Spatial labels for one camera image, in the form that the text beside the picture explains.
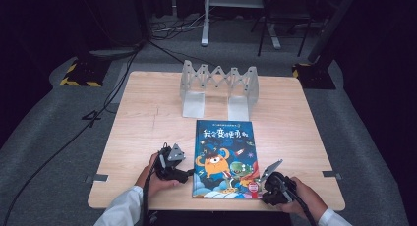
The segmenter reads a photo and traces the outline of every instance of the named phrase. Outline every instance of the human hand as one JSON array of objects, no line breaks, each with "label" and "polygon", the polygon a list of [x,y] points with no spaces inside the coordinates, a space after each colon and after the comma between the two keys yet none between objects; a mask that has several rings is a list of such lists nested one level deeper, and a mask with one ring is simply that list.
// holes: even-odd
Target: human hand
[{"label": "human hand", "polygon": [[[314,220],[318,222],[325,211],[328,209],[328,206],[312,188],[305,185],[297,177],[293,177],[291,180],[293,180],[297,185],[298,197],[300,197],[300,199],[307,204]],[[285,213],[296,213],[300,217],[307,219],[303,208],[296,200],[286,204],[278,204],[276,208]]]},{"label": "human hand", "polygon": [[[157,159],[158,153],[154,153],[149,160],[149,164],[144,168],[138,180],[136,181],[136,186],[144,188],[145,181],[147,179],[150,168],[152,167],[153,162]],[[160,180],[155,173],[152,173],[150,176],[149,188],[148,188],[148,197],[154,196],[157,192],[164,189],[169,189],[179,184],[178,180]]]}]

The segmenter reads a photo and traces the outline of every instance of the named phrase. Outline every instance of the book cover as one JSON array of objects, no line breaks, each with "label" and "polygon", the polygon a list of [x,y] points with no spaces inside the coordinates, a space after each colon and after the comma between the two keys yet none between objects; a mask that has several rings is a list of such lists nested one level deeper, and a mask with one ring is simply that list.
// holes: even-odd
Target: book cover
[{"label": "book cover", "polygon": [[194,198],[260,198],[252,122],[198,120]]}]

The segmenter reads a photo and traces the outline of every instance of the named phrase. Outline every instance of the cartoon character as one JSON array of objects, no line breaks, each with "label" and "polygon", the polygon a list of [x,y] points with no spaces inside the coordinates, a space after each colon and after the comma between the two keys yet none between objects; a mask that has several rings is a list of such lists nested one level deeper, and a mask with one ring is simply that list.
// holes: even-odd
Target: cartoon character
[{"label": "cartoon character", "polygon": [[242,176],[242,178],[240,178],[241,180],[248,180],[248,179],[253,180],[253,179],[260,178],[258,160],[254,162],[251,168],[252,168],[252,173]]},{"label": "cartoon character", "polygon": [[235,180],[240,181],[241,186],[247,187],[249,183],[253,180],[253,179],[246,179],[246,180],[242,179],[242,177],[251,175],[254,172],[254,168],[251,165],[244,164],[240,161],[233,161],[230,164],[230,171],[234,175],[233,178]]},{"label": "cartoon character", "polygon": [[198,166],[204,166],[207,172],[207,178],[212,174],[217,174],[223,172],[226,176],[230,175],[229,164],[227,163],[227,158],[229,158],[230,153],[226,148],[221,148],[220,150],[224,151],[224,157],[217,152],[209,152],[206,154],[205,163],[202,164],[200,160],[201,156],[196,158],[196,164]]}]

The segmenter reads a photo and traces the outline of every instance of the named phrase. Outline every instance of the transparent acrylic structure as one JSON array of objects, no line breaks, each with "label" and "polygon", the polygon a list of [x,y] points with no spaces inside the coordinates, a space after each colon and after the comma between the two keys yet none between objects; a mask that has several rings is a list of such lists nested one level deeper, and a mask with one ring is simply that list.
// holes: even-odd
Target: transparent acrylic structure
[{"label": "transparent acrylic structure", "polygon": [[208,65],[201,65],[196,71],[190,61],[184,62],[180,94],[183,105],[183,117],[204,118],[206,90],[208,86],[228,87],[228,120],[249,121],[253,106],[259,97],[258,73],[256,67],[240,75],[237,68],[225,74],[221,67],[212,72]]}]

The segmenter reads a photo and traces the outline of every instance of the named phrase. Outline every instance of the book title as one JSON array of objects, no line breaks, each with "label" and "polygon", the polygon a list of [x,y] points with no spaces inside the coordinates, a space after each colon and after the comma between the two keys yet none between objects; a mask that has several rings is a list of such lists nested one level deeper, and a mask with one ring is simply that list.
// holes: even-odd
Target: book title
[{"label": "book title", "polygon": [[239,129],[225,131],[223,128],[217,128],[213,130],[205,129],[203,131],[205,138],[228,138],[228,139],[239,139],[242,137],[248,137],[249,134]]}]

